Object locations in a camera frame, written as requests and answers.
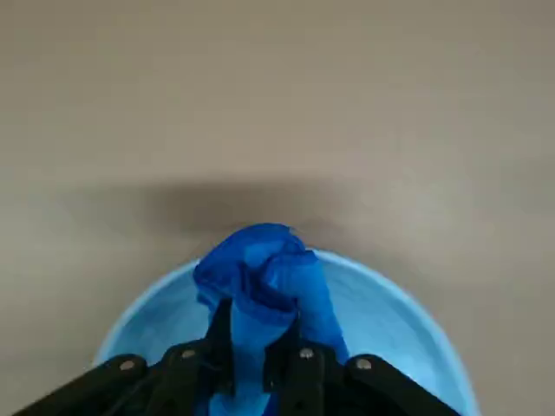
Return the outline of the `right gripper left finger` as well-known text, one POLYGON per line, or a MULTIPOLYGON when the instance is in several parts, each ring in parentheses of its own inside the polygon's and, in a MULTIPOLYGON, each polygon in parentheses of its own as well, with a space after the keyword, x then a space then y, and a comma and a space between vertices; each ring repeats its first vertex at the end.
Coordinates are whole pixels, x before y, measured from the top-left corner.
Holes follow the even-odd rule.
POLYGON ((120 354, 17 415, 206 415, 216 393, 235 393, 232 301, 221 301, 204 337, 170 347, 150 365, 120 354))

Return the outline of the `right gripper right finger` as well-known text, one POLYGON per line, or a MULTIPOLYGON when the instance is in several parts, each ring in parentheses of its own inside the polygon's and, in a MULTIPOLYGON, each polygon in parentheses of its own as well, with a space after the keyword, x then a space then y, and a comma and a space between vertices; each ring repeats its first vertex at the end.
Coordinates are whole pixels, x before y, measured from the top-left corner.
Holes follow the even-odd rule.
POLYGON ((266 317, 281 334, 264 347, 265 415, 457 415, 449 404, 374 354, 341 363, 301 336, 299 317, 266 317))

